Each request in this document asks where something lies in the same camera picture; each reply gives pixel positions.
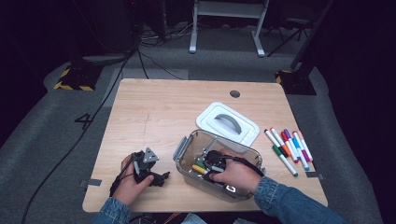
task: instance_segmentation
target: wooden table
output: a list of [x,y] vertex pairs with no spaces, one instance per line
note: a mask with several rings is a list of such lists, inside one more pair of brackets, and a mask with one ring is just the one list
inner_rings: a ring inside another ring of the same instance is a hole
[[[233,98],[230,91],[239,91]],[[262,131],[270,127],[298,130],[280,85],[257,82],[195,80],[124,79],[113,105],[103,142],[92,172],[101,185],[88,186],[83,203],[86,212],[98,212],[112,182],[120,172],[120,162],[132,152],[150,147],[159,156],[152,171],[171,174],[163,187],[147,188],[131,207],[135,212],[204,212],[259,210],[253,198],[227,203],[184,182],[172,156],[181,138],[198,129],[196,118],[213,102],[222,102],[259,125],[261,133],[252,148],[262,155],[266,175],[293,186],[327,206],[317,177],[308,178],[303,166],[292,165],[299,173],[293,177],[272,150]],[[311,171],[315,171],[309,162]]]

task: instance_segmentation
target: denim sleeve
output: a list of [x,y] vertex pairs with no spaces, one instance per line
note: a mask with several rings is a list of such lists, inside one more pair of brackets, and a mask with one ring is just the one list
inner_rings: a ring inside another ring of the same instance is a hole
[[266,215],[282,223],[346,223],[330,208],[267,176],[256,188],[254,200]]
[[92,224],[128,224],[130,219],[131,210],[127,205],[114,198],[108,198],[93,218]]

